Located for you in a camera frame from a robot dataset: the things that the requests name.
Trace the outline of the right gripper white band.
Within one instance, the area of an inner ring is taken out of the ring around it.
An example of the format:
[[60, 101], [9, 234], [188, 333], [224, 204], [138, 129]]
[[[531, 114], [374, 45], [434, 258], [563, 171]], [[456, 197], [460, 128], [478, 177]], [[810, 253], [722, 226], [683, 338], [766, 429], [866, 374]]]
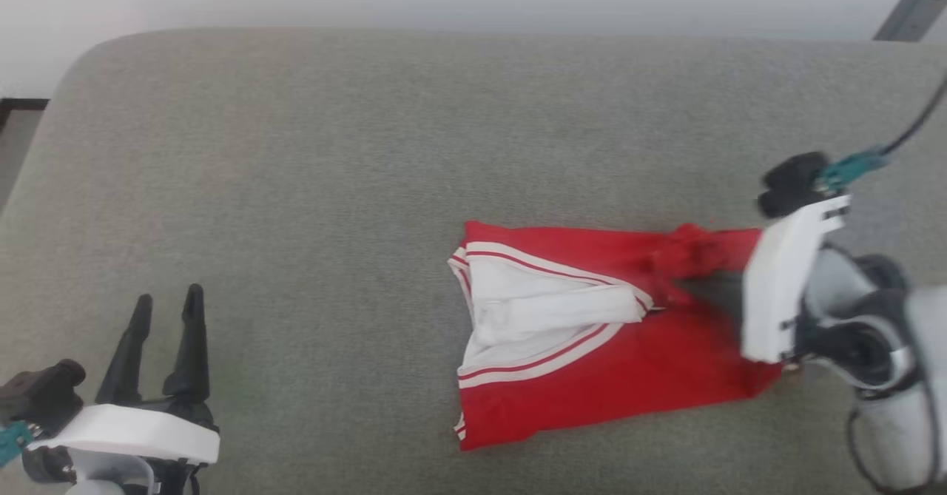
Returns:
[[849, 195], [812, 203], [768, 225], [743, 272], [713, 272], [675, 279], [674, 285], [721, 311], [741, 354], [754, 363], [777, 364], [794, 356], [796, 320], [809, 274], [826, 233], [843, 226]]

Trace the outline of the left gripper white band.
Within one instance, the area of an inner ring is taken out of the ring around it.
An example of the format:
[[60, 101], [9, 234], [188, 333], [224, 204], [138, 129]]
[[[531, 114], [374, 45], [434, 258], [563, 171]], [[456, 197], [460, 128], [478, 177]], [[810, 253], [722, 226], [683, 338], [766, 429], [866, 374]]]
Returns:
[[[31, 481], [65, 485], [67, 494], [200, 492], [197, 475], [216, 464], [219, 432], [170, 413], [126, 407], [142, 401], [140, 364], [152, 307], [151, 295], [138, 298], [95, 396], [98, 406], [84, 406], [71, 395], [27, 408], [33, 440], [26, 444], [26, 475]], [[181, 323], [175, 367], [162, 392], [200, 403], [209, 398], [210, 379], [204, 292], [198, 283], [187, 289]]]

